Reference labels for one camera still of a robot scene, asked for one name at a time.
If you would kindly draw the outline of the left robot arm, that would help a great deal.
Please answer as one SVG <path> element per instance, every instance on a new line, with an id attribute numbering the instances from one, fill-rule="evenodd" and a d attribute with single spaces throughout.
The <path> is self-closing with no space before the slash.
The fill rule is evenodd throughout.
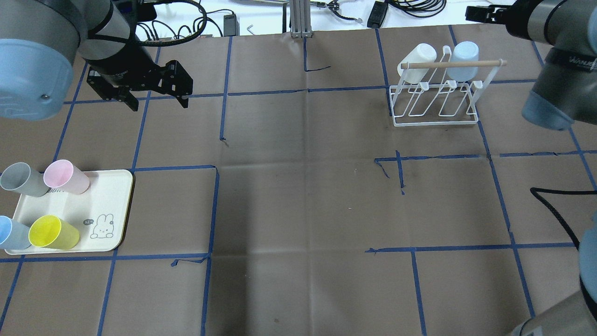
<path id="1" fill-rule="evenodd" d="M 103 100 L 137 111 L 135 91 L 153 91 L 188 107 L 192 77 L 177 61 L 158 66 L 147 47 L 183 40 L 141 41 L 139 7 L 161 0 L 3 0 L 1 2 L 1 117 L 37 121 L 57 115 L 80 56 L 90 67 L 88 85 Z"/>

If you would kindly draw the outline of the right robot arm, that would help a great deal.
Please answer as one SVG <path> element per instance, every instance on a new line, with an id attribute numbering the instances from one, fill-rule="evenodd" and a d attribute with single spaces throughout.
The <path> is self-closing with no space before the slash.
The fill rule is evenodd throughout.
<path id="1" fill-rule="evenodd" d="M 469 6 L 467 21 L 504 25 L 510 35 L 551 46 L 529 92 L 522 116 L 551 130 L 576 121 L 596 123 L 597 5 L 594 0 L 517 0 L 509 6 Z M 596 326 L 597 232 L 578 239 L 543 193 L 595 195 L 595 191 L 529 190 L 558 220 L 579 258 L 580 290 L 515 327 L 512 336 L 594 336 Z"/>

